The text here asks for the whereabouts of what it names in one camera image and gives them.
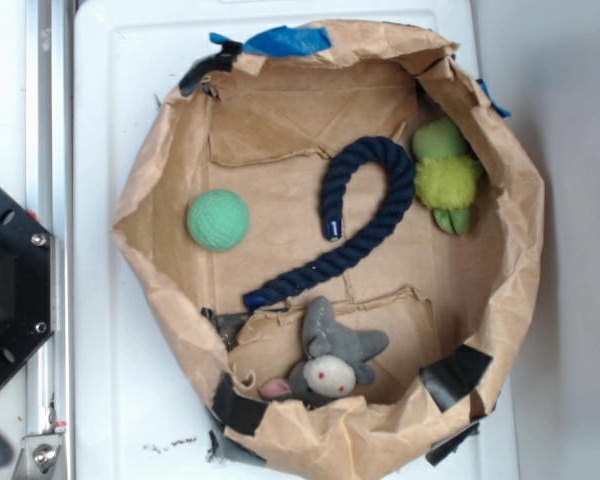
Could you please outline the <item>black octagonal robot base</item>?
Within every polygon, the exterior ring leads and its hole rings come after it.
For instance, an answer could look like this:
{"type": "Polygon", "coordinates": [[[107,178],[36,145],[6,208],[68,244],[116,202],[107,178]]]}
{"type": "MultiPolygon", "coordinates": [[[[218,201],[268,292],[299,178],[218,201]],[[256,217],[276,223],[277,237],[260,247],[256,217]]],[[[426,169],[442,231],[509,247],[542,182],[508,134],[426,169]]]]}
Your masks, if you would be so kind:
{"type": "Polygon", "coordinates": [[[0,187],[0,390],[53,334],[53,235],[0,187]]]}

